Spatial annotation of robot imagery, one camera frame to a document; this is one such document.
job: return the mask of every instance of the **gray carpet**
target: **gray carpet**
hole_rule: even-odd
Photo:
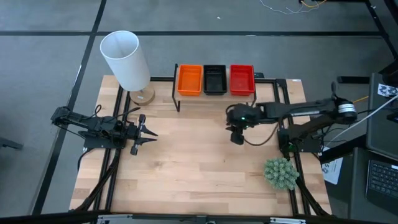
[[[284,11],[285,7],[299,8],[296,1],[263,2]],[[397,24],[383,2],[372,2],[398,48]],[[0,0],[0,31],[88,31],[99,5],[100,0]],[[327,2],[309,13],[283,15],[256,0],[113,0],[106,4],[99,29],[374,31],[377,27],[366,6],[360,3]],[[75,105],[78,113],[93,112],[102,76],[111,74],[99,52],[102,38],[96,38],[90,55]],[[330,83],[339,75],[366,76],[392,62],[387,45],[378,37],[139,38],[152,76],[171,76],[175,63],[248,63],[267,78],[302,79],[307,100],[329,97]],[[57,132],[49,119],[56,107],[67,102],[87,40],[87,37],[0,37],[0,136],[24,144],[21,151],[0,150],[0,217],[29,213]],[[337,94],[355,100],[368,94],[368,86],[339,85]],[[357,105],[359,111],[366,108],[366,102]],[[361,124],[341,138],[354,138],[365,132],[364,127]],[[81,139],[67,134],[44,213],[68,210],[82,147]],[[347,180],[341,180],[338,186],[328,186],[333,213],[339,217],[346,217],[348,202],[341,199],[344,192],[338,187],[347,184]]]

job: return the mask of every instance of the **white paper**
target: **white paper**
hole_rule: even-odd
[[[329,147],[324,147],[323,151],[329,150]],[[343,158],[335,159],[322,165],[323,179],[331,184],[337,184],[340,176],[340,169],[343,163]]]
[[[387,86],[379,83],[379,88],[377,89],[377,93],[381,96],[391,96],[391,95],[396,95],[398,93],[398,89],[392,86]]]

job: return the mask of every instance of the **lamp shade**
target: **lamp shade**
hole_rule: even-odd
[[[139,91],[149,84],[148,64],[135,34],[124,30],[110,33],[99,49],[122,88]]]

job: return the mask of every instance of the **white cable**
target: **white cable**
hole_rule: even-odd
[[[395,97],[393,97],[391,100],[387,101],[387,103],[384,103],[383,105],[381,105],[377,110],[373,111],[373,113],[367,115],[364,119],[362,119],[361,121],[357,122],[356,124],[352,125],[351,127],[347,128],[346,130],[340,132],[338,135],[336,135],[328,144],[326,144],[325,147],[327,147],[333,140],[335,140],[336,138],[338,138],[338,136],[341,136],[342,134],[344,134],[345,132],[347,132],[348,130],[350,130],[351,128],[359,125],[362,121],[370,118],[371,116],[373,116],[375,113],[377,113],[379,110],[381,110],[383,107],[385,107],[386,105],[388,105],[390,102],[394,101],[396,98],[398,98],[398,95],[396,95]]]
[[[298,10],[295,11],[295,12],[292,11],[291,9],[289,9],[288,7],[286,7],[286,9],[289,10],[290,12],[284,12],[284,11],[281,11],[281,10],[273,9],[272,7],[267,6],[266,4],[264,4],[262,0],[260,0],[260,2],[261,2],[261,4],[262,4],[263,6],[267,7],[268,9],[270,9],[270,10],[272,10],[272,11],[274,11],[274,12],[281,12],[281,13],[283,13],[283,14],[285,14],[285,15],[299,14],[299,13],[302,13],[302,12],[310,12],[310,11],[312,11],[312,10],[314,10],[314,9],[319,9],[319,4],[318,4],[316,1],[315,1],[315,2],[316,2],[316,4],[317,4],[317,7],[314,7],[314,8],[312,8],[312,9],[310,9],[310,10],[307,10],[307,11],[301,11],[302,8],[304,7],[304,4],[302,4],[301,7],[300,7],[300,9],[298,9]]]

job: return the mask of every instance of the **plush toy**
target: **plush toy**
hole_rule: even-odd
[[[268,159],[264,165],[264,177],[275,189],[293,190],[299,175],[292,163],[285,158]]]

